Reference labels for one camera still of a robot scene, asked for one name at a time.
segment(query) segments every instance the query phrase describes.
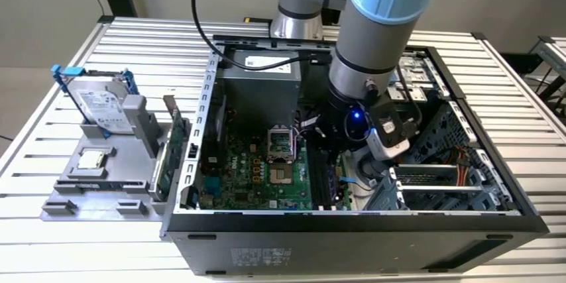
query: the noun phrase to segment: white sticker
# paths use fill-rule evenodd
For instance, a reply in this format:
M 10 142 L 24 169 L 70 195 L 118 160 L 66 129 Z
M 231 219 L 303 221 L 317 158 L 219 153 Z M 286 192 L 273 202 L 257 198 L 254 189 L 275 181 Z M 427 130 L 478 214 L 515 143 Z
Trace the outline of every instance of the white sticker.
M 131 134 L 132 125 L 127 120 L 118 97 L 108 91 L 78 91 L 83 107 L 96 124 L 108 132 Z
M 287 61 L 289 58 L 283 58 L 281 56 L 249 56 L 246 58 L 246 66 L 269 66 L 270 64 Z M 291 74 L 291 64 L 286 64 L 273 69 L 267 69 L 263 71 L 253 71 L 246 70 L 249 72 L 267 72 L 267 73 L 286 73 Z
M 287 266 L 291 248 L 231 248 L 235 266 Z

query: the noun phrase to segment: metal slotted table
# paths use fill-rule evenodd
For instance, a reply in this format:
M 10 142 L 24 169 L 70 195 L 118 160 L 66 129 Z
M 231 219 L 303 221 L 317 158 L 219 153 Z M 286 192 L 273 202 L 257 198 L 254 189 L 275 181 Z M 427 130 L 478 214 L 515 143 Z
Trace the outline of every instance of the metal slotted table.
M 269 36 L 266 24 L 206 23 L 208 36 Z M 335 40 L 339 29 L 326 29 Z M 415 31 L 409 45 L 435 46 L 473 110 L 550 228 L 550 234 L 465 274 L 430 276 L 216 277 L 271 282 L 566 281 L 565 127 L 486 40 L 470 33 Z M 170 118 L 162 96 L 175 94 L 191 118 L 208 48 L 187 21 L 115 18 L 99 23 L 70 65 L 135 73 L 148 110 Z M 35 280 L 187 280 L 192 276 L 159 222 L 43 222 L 38 217 L 82 136 L 80 114 L 54 86 L 0 159 L 0 277 Z M 210 278 L 192 278 L 207 281 Z
M 550 85 L 552 87 L 554 84 L 558 84 L 554 87 L 556 91 L 566 81 L 566 38 L 541 36 L 530 53 L 541 56 L 544 61 L 552 66 L 552 69 L 558 73 L 560 78 L 562 78 L 562 81 L 556 79 L 557 83 Z

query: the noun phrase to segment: floor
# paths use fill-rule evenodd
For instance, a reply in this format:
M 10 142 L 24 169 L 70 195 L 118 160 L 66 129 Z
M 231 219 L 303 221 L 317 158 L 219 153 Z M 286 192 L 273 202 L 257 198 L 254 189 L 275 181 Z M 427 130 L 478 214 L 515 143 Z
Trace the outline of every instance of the floor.
M 0 76 L 0 135 L 15 138 L 54 85 L 54 79 L 48 67 L 0 67 Z M 8 146 L 10 141 L 0 139 L 0 155 Z

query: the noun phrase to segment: cpu chip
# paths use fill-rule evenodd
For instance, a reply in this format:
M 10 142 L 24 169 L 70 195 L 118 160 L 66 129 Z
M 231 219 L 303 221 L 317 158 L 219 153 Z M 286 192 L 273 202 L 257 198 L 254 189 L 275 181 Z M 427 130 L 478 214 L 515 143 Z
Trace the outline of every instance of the cpu chip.
M 99 150 L 86 150 L 80 155 L 78 169 L 99 169 L 104 160 L 104 152 Z

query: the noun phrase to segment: motherboard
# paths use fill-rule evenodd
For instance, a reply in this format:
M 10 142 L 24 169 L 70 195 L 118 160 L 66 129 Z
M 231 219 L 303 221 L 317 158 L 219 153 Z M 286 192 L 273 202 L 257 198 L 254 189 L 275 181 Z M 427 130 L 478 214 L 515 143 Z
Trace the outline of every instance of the motherboard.
M 204 175 L 200 209 L 275 209 L 313 210 L 311 179 L 309 176 L 309 157 L 306 141 L 290 135 L 291 148 L 295 148 L 295 160 L 273 160 L 269 150 L 290 151 L 286 146 L 285 134 L 278 132 L 267 135 L 231 134 L 227 143 L 227 163 L 220 176 Z M 338 186 L 342 176 L 342 159 L 333 168 L 329 184 Z M 338 209 L 350 210 L 350 198 L 339 198 Z

